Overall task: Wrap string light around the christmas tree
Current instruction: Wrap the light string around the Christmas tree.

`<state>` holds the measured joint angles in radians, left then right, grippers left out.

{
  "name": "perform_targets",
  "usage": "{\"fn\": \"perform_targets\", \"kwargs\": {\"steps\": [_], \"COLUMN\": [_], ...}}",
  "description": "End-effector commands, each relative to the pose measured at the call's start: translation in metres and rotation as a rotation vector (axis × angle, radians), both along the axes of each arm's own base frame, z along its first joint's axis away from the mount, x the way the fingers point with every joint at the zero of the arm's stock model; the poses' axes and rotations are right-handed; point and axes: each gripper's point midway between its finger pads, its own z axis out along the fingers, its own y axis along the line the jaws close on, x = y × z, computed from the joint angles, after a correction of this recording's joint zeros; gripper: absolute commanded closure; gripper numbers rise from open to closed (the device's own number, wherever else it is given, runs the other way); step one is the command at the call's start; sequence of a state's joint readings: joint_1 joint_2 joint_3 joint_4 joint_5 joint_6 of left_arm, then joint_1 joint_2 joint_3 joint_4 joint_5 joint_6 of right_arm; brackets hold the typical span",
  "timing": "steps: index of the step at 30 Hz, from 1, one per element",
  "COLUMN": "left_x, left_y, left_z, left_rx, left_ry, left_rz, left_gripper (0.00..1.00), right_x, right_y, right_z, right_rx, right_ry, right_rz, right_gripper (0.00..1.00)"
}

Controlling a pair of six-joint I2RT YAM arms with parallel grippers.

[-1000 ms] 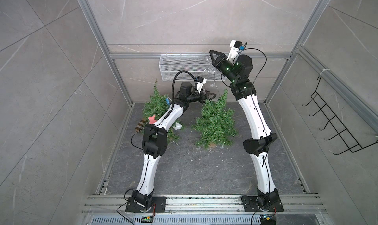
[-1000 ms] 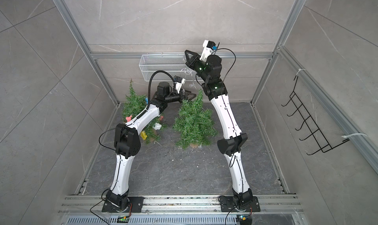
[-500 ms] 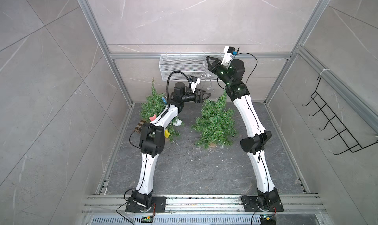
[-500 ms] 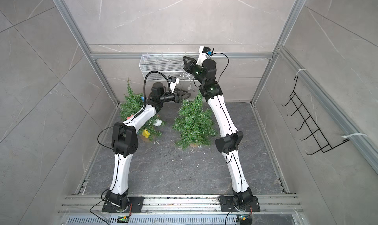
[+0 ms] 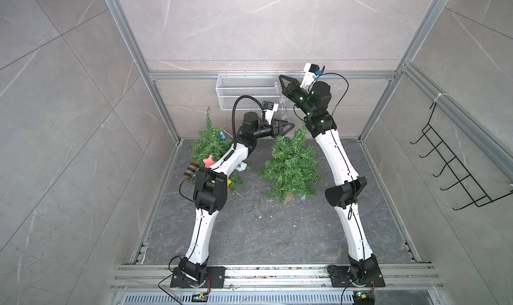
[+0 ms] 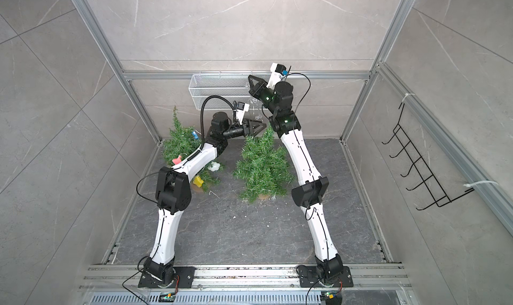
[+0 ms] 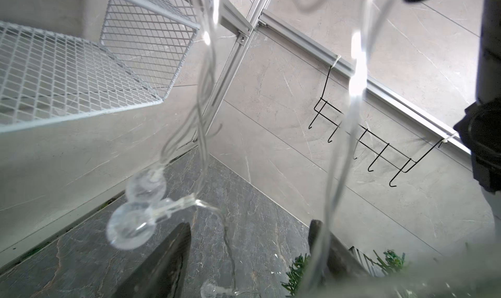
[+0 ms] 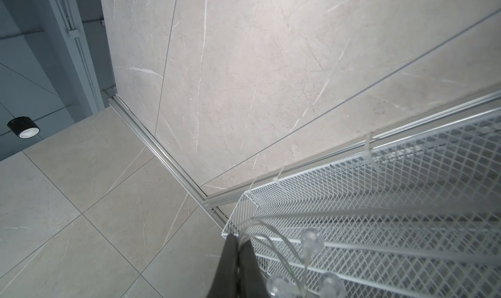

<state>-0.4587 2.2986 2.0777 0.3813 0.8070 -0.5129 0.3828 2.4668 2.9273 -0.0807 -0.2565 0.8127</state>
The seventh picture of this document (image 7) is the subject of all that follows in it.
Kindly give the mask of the clear bulb string light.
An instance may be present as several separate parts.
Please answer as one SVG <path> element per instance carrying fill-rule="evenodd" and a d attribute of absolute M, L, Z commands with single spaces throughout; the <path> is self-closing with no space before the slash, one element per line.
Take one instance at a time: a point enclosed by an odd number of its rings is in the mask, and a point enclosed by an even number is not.
<path fill-rule="evenodd" d="M 345 131 L 344 137 L 339 137 L 337 147 L 331 156 L 329 170 L 329 180 L 326 187 L 326 209 L 325 223 L 321 228 L 319 236 L 314 243 L 313 260 L 307 266 L 305 275 L 302 277 L 299 287 L 300 297 L 314 294 L 320 283 L 322 273 L 327 264 L 327 257 L 330 247 L 331 221 L 336 208 L 343 196 L 345 183 L 348 178 L 352 157 L 356 149 L 357 139 L 355 136 L 360 120 L 361 103 L 365 96 L 368 83 L 368 61 L 371 55 L 376 35 L 380 26 L 391 9 L 395 0 L 384 0 L 381 13 L 375 16 L 372 11 L 374 0 L 362 0 L 360 11 L 360 27 L 352 35 L 351 55 L 356 65 L 354 73 L 349 79 L 348 91 L 350 97 L 350 107 L 344 118 L 342 127 Z M 183 126 L 179 128 L 160 152 L 160 167 L 156 170 L 158 174 L 163 174 L 164 168 L 170 163 L 177 149 L 177 144 L 187 133 L 189 128 L 197 127 L 197 143 L 202 164 L 201 174 L 196 182 L 196 187 L 192 193 L 174 202 L 161 200 L 158 203 L 147 203 L 144 222 L 137 226 L 132 225 L 132 220 L 126 216 L 113 216 L 110 220 L 112 233 L 120 224 L 128 229 L 127 236 L 150 225 L 155 228 L 160 220 L 170 218 L 175 212 L 188 207 L 198 205 L 211 210 L 218 217 L 222 216 L 220 209 L 199 200 L 198 196 L 208 171 L 208 150 L 206 137 L 206 124 L 209 119 L 202 113 L 202 106 L 210 99 L 215 85 L 215 65 L 216 65 L 216 30 L 221 21 L 223 0 L 192 0 L 202 26 L 202 37 L 206 45 L 204 52 L 204 67 L 200 72 L 197 101 L 186 118 Z"/>

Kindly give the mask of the green christmas tree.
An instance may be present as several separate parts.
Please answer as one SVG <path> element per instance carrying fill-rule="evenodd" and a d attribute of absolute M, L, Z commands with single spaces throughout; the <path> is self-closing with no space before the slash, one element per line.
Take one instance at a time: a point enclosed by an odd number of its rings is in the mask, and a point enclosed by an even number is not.
<path fill-rule="evenodd" d="M 373 260 L 355 247 L 351 247 L 348 251 L 355 257 L 362 269 L 372 277 L 385 277 L 390 274 L 401 272 L 408 267 L 406 254 L 404 252 L 402 255 L 398 255 L 394 250 L 387 249 L 383 252 L 384 257 L 382 257 L 376 251 L 373 251 L 376 256 L 376 259 Z M 281 282 L 281 286 L 288 292 L 287 297 L 293 297 L 297 294 L 303 274 L 306 272 L 310 262 L 310 258 L 310 254 L 300 254 L 295 257 L 294 261 L 289 266 L 289 270 L 286 272 L 288 281 Z M 327 270 L 329 271 L 330 277 L 341 279 L 356 277 L 357 273 L 357 271 L 349 272 L 347 265 L 343 265 L 341 261 L 336 258 L 334 259 L 333 267 L 327 268 Z"/>

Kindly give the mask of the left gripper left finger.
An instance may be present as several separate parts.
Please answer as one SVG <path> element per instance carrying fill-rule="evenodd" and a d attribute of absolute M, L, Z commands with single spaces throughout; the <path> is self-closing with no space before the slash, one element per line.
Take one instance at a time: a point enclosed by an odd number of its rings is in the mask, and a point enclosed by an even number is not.
<path fill-rule="evenodd" d="M 191 239 L 190 225 L 177 225 L 112 297 L 181 297 Z"/>

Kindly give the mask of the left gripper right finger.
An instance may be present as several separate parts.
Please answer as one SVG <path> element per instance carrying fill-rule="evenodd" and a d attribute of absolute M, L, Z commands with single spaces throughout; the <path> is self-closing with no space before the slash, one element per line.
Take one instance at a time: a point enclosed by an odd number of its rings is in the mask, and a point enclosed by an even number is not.
<path fill-rule="evenodd" d="M 359 278 L 369 278 L 369 272 L 356 257 L 334 235 L 330 234 L 330 246 L 325 268 L 322 270 L 320 285 Z"/>

